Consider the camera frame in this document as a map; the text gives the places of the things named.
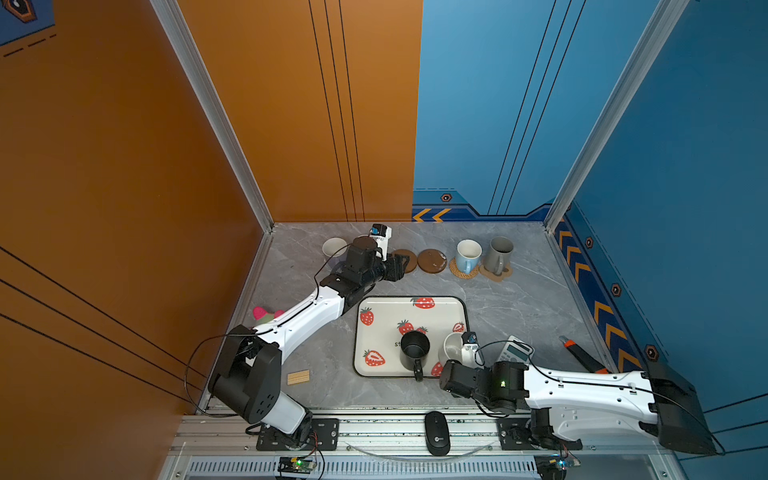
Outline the light blue mug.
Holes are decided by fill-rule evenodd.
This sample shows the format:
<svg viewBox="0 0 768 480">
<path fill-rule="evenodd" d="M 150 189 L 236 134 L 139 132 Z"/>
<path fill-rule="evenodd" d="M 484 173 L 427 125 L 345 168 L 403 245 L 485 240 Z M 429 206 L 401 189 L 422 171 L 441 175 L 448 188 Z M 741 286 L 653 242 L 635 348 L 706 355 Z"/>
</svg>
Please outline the light blue mug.
<svg viewBox="0 0 768 480">
<path fill-rule="evenodd" d="M 475 240 L 464 239 L 457 244 L 455 263 L 463 275 L 470 275 L 482 257 L 482 246 Z"/>
</svg>

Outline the grey mug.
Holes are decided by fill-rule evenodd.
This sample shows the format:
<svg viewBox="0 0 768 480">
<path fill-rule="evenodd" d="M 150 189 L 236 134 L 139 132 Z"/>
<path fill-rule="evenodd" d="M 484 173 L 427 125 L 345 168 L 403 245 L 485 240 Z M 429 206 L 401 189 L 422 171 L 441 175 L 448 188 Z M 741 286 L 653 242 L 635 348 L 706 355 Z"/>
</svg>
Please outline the grey mug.
<svg viewBox="0 0 768 480">
<path fill-rule="evenodd" d="M 513 250 L 514 244 L 509 238 L 494 237 L 490 241 L 489 249 L 483 260 L 483 267 L 490 274 L 502 276 L 507 269 Z"/>
</svg>

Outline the cork paw print coaster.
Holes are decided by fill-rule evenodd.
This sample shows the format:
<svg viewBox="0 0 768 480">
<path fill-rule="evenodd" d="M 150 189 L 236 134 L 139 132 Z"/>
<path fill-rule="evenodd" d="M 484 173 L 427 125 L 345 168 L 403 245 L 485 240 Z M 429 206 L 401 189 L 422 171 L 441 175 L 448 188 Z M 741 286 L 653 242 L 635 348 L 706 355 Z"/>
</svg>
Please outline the cork paw print coaster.
<svg viewBox="0 0 768 480">
<path fill-rule="evenodd" d="M 500 274 L 496 274 L 493 271 L 488 270 L 483 264 L 480 264 L 479 273 L 496 283 L 500 283 L 503 280 L 509 278 L 513 274 L 513 269 L 509 264 L 507 264 L 503 267 L 502 272 Z"/>
</svg>

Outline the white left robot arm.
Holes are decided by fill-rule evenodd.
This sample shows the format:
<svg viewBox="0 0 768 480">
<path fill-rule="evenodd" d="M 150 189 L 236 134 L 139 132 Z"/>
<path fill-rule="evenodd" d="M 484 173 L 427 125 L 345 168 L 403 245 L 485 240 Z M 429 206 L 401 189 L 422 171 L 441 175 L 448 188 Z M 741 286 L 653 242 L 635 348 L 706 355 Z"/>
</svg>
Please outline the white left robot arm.
<svg viewBox="0 0 768 480">
<path fill-rule="evenodd" d="M 230 330 L 208 382 L 212 397 L 250 425 L 273 428 L 293 444 L 306 442 L 312 412 L 282 391 L 282 365 L 322 327 L 357 306 L 377 283 L 405 276 L 408 258 L 388 252 L 390 238 L 389 227 L 374 224 L 368 235 L 345 247 L 345 259 L 303 301 L 266 324 Z"/>
</svg>

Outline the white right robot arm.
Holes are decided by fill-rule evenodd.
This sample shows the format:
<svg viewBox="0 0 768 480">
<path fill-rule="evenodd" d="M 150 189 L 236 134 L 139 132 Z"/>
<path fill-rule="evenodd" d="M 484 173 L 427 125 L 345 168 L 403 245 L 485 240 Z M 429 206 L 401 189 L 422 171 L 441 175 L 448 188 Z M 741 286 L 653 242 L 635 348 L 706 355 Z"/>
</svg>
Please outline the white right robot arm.
<svg viewBox="0 0 768 480">
<path fill-rule="evenodd" d="M 666 364 L 597 374 L 509 361 L 470 368 L 450 360 L 439 385 L 500 415 L 515 413 L 524 403 L 531 412 L 531 436 L 545 448 L 634 434 L 679 453 L 712 456 L 722 449 L 706 424 L 696 388 Z"/>
</svg>

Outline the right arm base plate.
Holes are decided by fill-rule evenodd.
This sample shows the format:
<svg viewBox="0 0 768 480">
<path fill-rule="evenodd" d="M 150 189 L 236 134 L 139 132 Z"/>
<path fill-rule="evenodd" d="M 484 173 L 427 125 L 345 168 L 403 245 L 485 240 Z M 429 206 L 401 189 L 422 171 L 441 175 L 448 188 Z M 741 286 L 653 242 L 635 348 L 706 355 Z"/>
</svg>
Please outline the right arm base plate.
<svg viewBox="0 0 768 480">
<path fill-rule="evenodd" d="M 496 420 L 501 448 L 510 450 L 559 450 L 579 451 L 584 448 L 581 440 L 564 440 L 554 434 L 549 424 L 535 425 L 531 419 L 503 418 Z"/>
</svg>

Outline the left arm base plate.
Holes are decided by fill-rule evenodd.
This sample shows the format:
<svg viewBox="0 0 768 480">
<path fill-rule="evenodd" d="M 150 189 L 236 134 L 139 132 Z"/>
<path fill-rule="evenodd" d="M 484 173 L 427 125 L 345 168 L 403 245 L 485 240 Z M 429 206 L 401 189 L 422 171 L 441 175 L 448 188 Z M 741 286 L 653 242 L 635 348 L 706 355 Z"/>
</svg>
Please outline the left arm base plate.
<svg viewBox="0 0 768 480">
<path fill-rule="evenodd" d="M 335 451 L 339 439 L 338 418 L 312 418 L 303 422 L 294 433 L 288 434 L 275 427 L 264 427 L 257 435 L 258 451 L 312 450 Z"/>
</svg>

